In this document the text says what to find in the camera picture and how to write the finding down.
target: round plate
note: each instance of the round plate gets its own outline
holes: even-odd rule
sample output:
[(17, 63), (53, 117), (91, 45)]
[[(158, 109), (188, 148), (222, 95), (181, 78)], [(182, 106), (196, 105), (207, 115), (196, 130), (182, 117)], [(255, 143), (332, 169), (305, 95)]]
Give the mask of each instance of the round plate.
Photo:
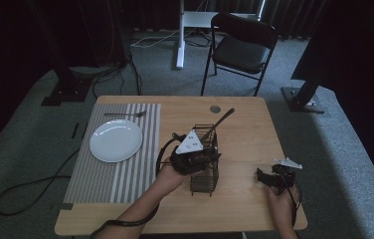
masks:
[(124, 119), (109, 121), (94, 131), (91, 152), (101, 161), (123, 161), (138, 151), (142, 139), (141, 129), (134, 122)]

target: gray carpet floor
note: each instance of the gray carpet floor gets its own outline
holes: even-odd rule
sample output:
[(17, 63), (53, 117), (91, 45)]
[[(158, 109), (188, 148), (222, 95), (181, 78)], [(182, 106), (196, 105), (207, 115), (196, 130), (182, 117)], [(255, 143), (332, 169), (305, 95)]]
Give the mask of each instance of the gray carpet floor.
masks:
[[(200, 38), (189, 40), (205, 43)], [(279, 41), (258, 94), (268, 104), (284, 154), (303, 165), (297, 181), (308, 227), (298, 233), (301, 238), (374, 238), (374, 167), (335, 94), (324, 88), (317, 90), (317, 98), (327, 109), (327, 114), (317, 115), (291, 112), (281, 93), (282, 87), (302, 85), (290, 76), (305, 46), (300, 40)], [(175, 69), (176, 47), (175, 42), (166, 41), (130, 49), (144, 95), (199, 96), (208, 50), (187, 45), (184, 68), (179, 71)], [(104, 69), (74, 70), (93, 73)], [(56, 82), (54, 72), (40, 79), (0, 133), (0, 192), (53, 175), (80, 147), (84, 134), (82, 130), (74, 133), (74, 128), (76, 124), (79, 128), (87, 125), (95, 96), (90, 91), (83, 103), (41, 107)], [(209, 78), (205, 95), (251, 96), (255, 85), (221, 72)], [(100, 79), (94, 92), (97, 96), (136, 95), (133, 69), (126, 67), (120, 75)], [(75, 159), (64, 167), (62, 175), (71, 175)], [(40, 201), (22, 214), (0, 215), (0, 238), (61, 238), (54, 226), (68, 182), (56, 180)], [(1, 208), (13, 211), (27, 205), (46, 184), (8, 194)], [(246, 235), (250, 239), (279, 238), (276, 232)]]

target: wire basket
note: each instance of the wire basket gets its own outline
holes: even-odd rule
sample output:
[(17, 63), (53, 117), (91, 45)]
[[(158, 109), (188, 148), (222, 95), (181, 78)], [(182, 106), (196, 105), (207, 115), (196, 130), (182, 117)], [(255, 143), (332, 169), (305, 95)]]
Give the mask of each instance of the wire basket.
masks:
[(202, 138), (209, 130), (211, 130), (211, 133), (205, 140), (200, 140), (203, 144), (202, 156), (208, 157), (209, 163), (203, 171), (191, 176), (190, 190), (192, 195), (194, 192), (204, 192), (210, 193), (210, 196), (212, 196), (212, 192), (215, 191), (218, 183), (218, 162), (221, 154), (218, 153), (218, 138), (212, 127), (212, 124), (196, 124), (193, 127), (199, 138)]

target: white triangular marker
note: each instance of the white triangular marker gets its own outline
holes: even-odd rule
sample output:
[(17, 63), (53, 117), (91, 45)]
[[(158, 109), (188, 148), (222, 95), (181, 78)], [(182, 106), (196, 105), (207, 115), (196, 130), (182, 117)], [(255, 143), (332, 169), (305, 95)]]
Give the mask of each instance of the white triangular marker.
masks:
[(277, 162), (278, 164), (280, 164), (282, 166), (295, 167), (295, 168), (302, 169), (301, 164), (298, 164), (298, 163), (292, 161), (288, 157), (286, 159), (276, 159), (275, 158), (275, 162)]
[(175, 152), (181, 154), (200, 150), (203, 150), (203, 144), (197, 136), (196, 131), (193, 129), (187, 134), (186, 138), (184, 138)]

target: chair backrest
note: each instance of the chair backrest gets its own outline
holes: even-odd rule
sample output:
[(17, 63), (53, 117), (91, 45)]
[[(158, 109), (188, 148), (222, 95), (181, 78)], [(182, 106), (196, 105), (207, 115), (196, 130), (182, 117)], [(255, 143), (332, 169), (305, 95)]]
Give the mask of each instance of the chair backrest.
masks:
[(278, 31), (274, 27), (233, 14), (218, 13), (212, 18), (211, 26), (213, 34), (215, 27), (218, 27), (218, 31), (225, 32), (238, 40), (259, 44), (269, 49), (273, 49), (278, 41)]

